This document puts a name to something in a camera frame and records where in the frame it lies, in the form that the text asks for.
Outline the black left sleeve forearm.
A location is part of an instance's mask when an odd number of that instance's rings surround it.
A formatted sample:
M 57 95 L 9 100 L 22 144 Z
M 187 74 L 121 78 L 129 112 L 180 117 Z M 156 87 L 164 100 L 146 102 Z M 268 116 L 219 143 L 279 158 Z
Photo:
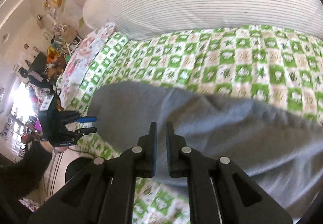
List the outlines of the black left sleeve forearm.
M 41 181 L 52 160 L 52 152 L 49 142 L 33 142 L 18 163 L 1 167 L 1 188 L 16 199 L 26 197 Z

